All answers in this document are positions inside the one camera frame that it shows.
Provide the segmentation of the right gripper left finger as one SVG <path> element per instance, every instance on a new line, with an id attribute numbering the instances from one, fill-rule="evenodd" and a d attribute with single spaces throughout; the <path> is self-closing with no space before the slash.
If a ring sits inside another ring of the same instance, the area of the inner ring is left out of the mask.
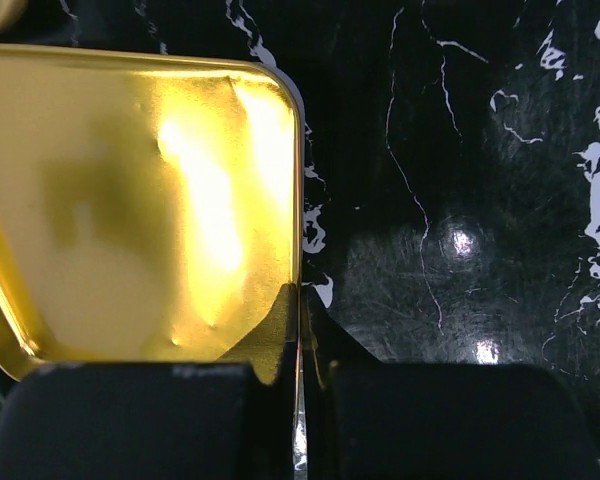
<path id="1" fill-rule="evenodd" d="M 227 362 L 57 363 L 0 412 L 0 479 L 290 479 L 298 290 Z"/>

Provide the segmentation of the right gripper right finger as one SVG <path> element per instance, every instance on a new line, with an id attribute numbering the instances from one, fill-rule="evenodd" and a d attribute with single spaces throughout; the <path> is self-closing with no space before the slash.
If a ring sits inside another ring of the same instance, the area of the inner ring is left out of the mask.
<path id="1" fill-rule="evenodd" d="M 526 365 L 385 363 L 301 293 L 312 479 L 600 479 L 575 400 Z"/>

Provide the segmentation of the gold tin lid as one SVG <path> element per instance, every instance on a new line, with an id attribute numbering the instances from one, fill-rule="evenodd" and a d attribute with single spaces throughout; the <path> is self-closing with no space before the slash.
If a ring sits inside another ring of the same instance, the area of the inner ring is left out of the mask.
<path id="1" fill-rule="evenodd" d="M 0 368 L 247 362 L 279 376 L 304 105 L 262 63 L 0 44 Z"/>

